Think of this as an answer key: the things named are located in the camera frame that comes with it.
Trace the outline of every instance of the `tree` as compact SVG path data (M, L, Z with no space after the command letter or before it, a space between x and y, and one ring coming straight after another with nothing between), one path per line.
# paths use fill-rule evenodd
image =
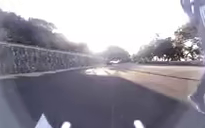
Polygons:
M129 53L118 46L108 47L107 50L102 53L102 55L109 61L120 60L122 62L127 62L130 60Z
M33 45L48 49L90 53L86 44L68 41L61 33L55 33L56 26L42 19L29 18L0 9L0 41Z

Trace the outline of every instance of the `sunlight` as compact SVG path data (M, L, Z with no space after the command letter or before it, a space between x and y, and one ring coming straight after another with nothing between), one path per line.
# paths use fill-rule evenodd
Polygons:
M133 54L156 33L170 36L187 21L179 0L0 0L0 8L52 22L93 52L117 45Z

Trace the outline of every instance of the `road marking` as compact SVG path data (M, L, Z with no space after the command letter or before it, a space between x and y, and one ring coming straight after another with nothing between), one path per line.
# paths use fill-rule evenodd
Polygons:
M35 128L52 128L44 114L41 115Z
M95 66L69 68L69 69L59 69L59 70L46 71L46 72L33 72L33 73L19 73L19 74L2 75L2 76L0 76L0 80L14 79L14 78L17 78L17 77L38 77L38 76L47 75L47 74L55 74L55 73L59 73L59 72L87 69L87 68L93 68L93 67L95 67Z

